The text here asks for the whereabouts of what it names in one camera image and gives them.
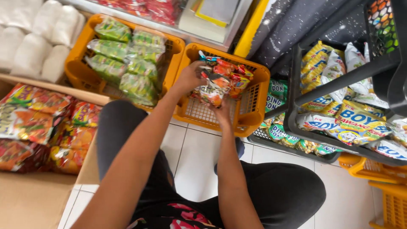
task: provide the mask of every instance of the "cardboard box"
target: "cardboard box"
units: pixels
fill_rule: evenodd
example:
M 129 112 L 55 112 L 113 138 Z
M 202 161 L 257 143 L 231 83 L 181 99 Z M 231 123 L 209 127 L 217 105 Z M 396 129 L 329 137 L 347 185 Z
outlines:
M 104 106 L 109 97 L 61 85 L 0 74 L 0 99 L 18 82 L 72 95 Z M 0 228 L 56 229 L 74 184 L 99 184 L 96 137 L 78 176 L 51 172 L 0 172 Z

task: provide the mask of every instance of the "hand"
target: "hand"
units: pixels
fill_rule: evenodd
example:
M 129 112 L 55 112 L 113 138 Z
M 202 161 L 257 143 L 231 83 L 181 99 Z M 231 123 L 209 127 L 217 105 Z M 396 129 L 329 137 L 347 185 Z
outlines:
M 219 122 L 222 130 L 232 128 L 232 121 L 230 120 L 230 99 L 224 97 L 220 108 L 216 108 L 212 104 L 206 104 L 206 106 L 215 113 L 216 119 Z
M 176 90 L 184 95 L 198 86 L 206 85 L 207 80 L 201 78 L 201 69 L 199 68 L 204 65 L 205 62 L 203 61 L 195 61 L 185 67 L 174 84 Z

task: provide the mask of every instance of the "floral shirt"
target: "floral shirt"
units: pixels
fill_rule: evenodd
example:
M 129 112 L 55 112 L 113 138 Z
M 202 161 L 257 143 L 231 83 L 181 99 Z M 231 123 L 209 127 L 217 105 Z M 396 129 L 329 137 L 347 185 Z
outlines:
M 163 208 L 161 209 L 165 212 L 171 212 L 174 216 L 139 218 L 130 224 L 127 229 L 221 229 L 212 225 L 201 213 L 186 205 L 170 203 Z

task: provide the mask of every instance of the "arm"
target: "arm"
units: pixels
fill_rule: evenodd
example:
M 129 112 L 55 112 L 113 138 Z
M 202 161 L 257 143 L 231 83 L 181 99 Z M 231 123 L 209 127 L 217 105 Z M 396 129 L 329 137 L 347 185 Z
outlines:
M 186 67 L 153 112 L 133 131 L 71 229 L 123 229 L 128 226 L 177 102 L 182 95 L 206 83 L 205 79 L 196 76 L 200 65 L 203 62 Z
M 263 229 L 247 190 L 247 183 L 240 164 L 230 121 L 228 99 L 222 101 L 220 109 L 214 111 L 222 129 L 221 148 L 218 160 L 219 210 L 226 229 Z

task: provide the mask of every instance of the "black pants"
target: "black pants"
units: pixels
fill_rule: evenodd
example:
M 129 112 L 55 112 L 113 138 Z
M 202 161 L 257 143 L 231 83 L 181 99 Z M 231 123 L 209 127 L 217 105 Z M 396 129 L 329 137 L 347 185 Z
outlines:
M 103 108 L 97 137 L 100 179 L 105 176 L 130 134 L 146 116 L 145 111 L 123 100 L 110 102 Z M 323 182 L 307 168 L 285 163 L 241 163 L 250 198 L 266 229 L 296 229 L 311 218 L 325 201 Z M 184 199 L 169 184 L 168 171 L 167 159 L 160 150 L 133 219 L 149 214 L 149 209 L 162 203 L 182 203 L 202 213 L 214 225 L 224 228 L 218 197 L 200 203 Z

